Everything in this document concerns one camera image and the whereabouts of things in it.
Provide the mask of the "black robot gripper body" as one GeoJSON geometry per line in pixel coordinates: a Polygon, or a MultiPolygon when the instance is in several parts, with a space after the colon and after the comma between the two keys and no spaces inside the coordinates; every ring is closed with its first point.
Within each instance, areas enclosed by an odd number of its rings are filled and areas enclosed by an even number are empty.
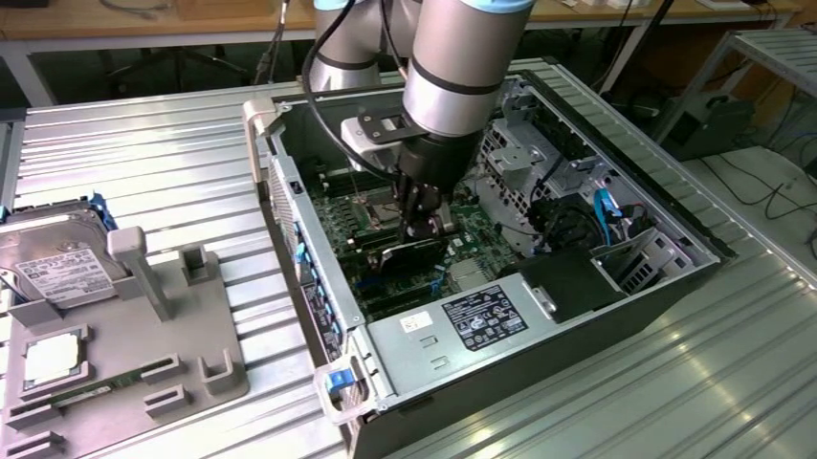
{"type": "Polygon", "coordinates": [[[424,134],[406,140],[398,153],[398,192],[406,194],[414,187],[431,187],[450,195],[464,177],[480,138],[482,133],[475,132],[462,137],[424,134]]]}

